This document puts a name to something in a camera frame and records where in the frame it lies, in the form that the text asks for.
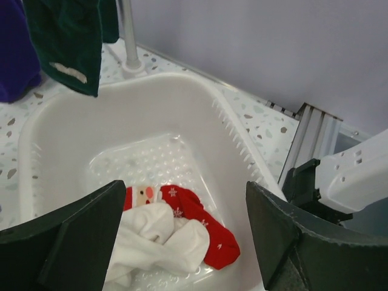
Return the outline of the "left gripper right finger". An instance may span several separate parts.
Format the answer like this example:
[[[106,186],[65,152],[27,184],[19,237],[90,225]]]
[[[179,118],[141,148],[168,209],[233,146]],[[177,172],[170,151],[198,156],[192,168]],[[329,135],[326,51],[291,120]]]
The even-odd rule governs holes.
[[[266,290],[387,290],[387,238],[327,222],[246,184],[246,205]]]

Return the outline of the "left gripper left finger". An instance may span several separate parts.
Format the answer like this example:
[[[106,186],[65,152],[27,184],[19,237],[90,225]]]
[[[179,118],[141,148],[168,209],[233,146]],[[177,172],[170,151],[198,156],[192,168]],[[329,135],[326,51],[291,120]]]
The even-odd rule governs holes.
[[[1,231],[1,290],[102,290],[126,187],[116,180]]]

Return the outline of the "white sock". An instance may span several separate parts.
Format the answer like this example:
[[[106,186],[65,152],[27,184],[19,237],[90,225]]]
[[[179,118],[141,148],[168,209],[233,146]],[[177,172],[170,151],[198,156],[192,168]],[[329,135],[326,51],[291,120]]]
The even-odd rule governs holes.
[[[164,202],[155,202],[125,210],[117,237],[138,235],[149,241],[164,244],[174,231],[172,208]]]
[[[130,281],[124,277],[134,269],[151,270],[160,267],[170,273],[186,275],[197,270],[204,261],[209,245],[182,244],[160,245],[148,240],[132,238],[129,242],[118,242],[113,248],[105,282],[116,282],[128,287]]]

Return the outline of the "red santa sock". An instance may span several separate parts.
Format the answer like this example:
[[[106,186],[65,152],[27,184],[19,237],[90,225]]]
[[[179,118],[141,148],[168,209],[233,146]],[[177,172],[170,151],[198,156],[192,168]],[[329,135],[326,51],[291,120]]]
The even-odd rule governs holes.
[[[175,218],[195,219],[210,235],[210,245],[204,262],[216,270],[233,264],[240,256],[240,248],[233,233],[207,212],[198,196],[189,189],[167,184],[159,188],[131,186],[126,190],[124,210],[153,202],[166,202]]]

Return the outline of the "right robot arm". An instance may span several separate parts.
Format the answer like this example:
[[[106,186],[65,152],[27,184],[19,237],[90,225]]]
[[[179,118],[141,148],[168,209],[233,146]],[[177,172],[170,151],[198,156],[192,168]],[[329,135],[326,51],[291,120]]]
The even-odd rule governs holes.
[[[290,169],[283,194],[290,204],[331,223],[352,219],[387,198],[387,132]]]

